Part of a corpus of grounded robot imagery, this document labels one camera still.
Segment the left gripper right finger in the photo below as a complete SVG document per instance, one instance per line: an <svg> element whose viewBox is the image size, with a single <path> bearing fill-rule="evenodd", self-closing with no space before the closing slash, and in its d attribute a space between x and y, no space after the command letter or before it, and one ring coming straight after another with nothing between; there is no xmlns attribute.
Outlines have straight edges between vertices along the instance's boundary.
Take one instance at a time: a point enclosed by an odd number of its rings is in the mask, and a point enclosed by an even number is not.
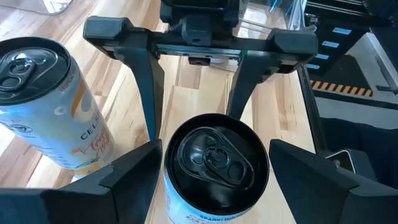
<svg viewBox="0 0 398 224"><path fill-rule="evenodd" d="M297 224L398 224L398 190L280 139L274 175Z"/></svg>

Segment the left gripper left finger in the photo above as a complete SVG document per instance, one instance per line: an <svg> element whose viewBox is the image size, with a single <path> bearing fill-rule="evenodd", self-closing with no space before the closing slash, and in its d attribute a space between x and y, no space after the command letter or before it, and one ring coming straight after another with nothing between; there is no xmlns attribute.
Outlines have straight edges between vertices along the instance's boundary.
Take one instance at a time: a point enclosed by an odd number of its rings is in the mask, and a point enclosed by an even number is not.
<svg viewBox="0 0 398 224"><path fill-rule="evenodd" d="M149 141L60 189L0 189L0 224L144 224L162 141Z"/></svg>

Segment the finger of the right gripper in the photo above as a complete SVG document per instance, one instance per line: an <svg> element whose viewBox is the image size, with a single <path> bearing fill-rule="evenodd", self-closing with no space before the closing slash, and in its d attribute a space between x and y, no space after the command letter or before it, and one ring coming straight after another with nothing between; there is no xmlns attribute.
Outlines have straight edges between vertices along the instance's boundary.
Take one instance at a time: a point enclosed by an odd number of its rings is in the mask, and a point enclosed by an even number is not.
<svg viewBox="0 0 398 224"><path fill-rule="evenodd" d="M164 71L158 59L146 49L117 47L115 55L127 65L136 80L141 96L149 139L157 139L162 122Z"/></svg>
<svg viewBox="0 0 398 224"><path fill-rule="evenodd" d="M278 71L281 62L269 57L243 57L233 75L226 114L240 119L244 107L257 84Z"/></svg>

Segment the Celsius can green palm print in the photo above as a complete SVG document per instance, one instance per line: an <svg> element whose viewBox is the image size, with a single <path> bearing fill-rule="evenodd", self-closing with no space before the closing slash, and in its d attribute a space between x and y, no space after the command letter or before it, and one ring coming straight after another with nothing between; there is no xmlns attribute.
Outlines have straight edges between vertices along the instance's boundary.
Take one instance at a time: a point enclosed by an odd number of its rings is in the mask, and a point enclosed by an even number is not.
<svg viewBox="0 0 398 224"><path fill-rule="evenodd" d="M187 120L165 151L166 211L173 224L228 224L256 204L268 180L263 143L225 114Z"/></svg>

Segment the Celsius can yellow band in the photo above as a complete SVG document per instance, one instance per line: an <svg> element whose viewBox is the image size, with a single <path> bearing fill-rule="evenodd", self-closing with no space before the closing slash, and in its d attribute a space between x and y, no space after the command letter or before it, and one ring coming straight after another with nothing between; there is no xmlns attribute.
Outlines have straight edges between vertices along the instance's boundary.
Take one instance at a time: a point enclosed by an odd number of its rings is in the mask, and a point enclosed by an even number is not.
<svg viewBox="0 0 398 224"><path fill-rule="evenodd" d="M0 124L78 177L115 156L114 139L77 62L51 39L0 41Z"/></svg>

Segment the black case hazard stripes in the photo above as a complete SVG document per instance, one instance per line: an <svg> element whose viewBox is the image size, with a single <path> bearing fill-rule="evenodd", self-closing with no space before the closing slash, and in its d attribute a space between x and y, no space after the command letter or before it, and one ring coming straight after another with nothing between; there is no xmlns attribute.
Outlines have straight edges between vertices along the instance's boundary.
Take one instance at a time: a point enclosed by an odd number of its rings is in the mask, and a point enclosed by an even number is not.
<svg viewBox="0 0 398 224"><path fill-rule="evenodd" d="M315 96L398 110L398 71L367 22L307 15L319 50L307 65Z"/></svg>

